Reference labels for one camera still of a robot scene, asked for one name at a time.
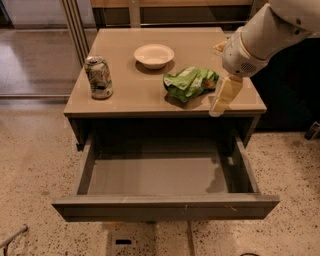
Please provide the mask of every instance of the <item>plastic bag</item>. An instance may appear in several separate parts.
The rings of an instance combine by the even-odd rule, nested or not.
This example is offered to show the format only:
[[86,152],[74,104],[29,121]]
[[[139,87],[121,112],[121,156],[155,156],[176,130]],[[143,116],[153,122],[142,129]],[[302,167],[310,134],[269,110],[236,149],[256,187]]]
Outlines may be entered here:
[[197,67],[186,67],[176,75],[163,75],[169,95],[182,102],[215,90],[218,80],[219,75],[213,70]]

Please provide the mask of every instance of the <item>speckled floor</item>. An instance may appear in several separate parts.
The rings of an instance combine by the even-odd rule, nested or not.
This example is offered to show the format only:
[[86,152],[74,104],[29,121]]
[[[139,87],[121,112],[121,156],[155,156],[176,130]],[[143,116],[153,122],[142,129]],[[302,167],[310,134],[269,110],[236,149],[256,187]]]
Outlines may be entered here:
[[319,140],[299,132],[253,135],[248,152],[260,190],[281,199],[264,220],[67,223],[51,202],[70,194],[81,153],[64,107],[0,101],[0,242],[29,227],[9,255],[319,255]]

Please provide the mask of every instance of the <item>drawer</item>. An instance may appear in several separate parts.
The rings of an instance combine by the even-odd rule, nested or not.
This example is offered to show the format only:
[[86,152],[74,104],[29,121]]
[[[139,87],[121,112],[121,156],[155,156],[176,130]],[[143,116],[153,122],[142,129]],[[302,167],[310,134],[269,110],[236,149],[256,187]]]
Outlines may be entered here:
[[70,197],[52,205],[66,221],[263,219],[279,203],[262,195],[232,119],[97,119]]

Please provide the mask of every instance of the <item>soda can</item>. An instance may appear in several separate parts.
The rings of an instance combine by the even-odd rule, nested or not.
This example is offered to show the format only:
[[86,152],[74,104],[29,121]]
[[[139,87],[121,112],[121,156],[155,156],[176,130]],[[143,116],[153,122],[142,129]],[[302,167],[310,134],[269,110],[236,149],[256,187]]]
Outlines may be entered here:
[[85,60],[84,69],[90,83],[92,98],[109,98],[113,88],[107,61],[102,56],[89,56]]

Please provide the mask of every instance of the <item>white bowl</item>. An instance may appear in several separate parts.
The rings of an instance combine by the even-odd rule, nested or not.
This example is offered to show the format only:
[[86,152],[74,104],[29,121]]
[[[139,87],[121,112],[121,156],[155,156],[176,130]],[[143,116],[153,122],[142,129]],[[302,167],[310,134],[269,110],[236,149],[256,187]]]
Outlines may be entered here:
[[134,57],[148,69],[160,69],[173,59],[174,51],[165,45],[148,44],[138,48]]

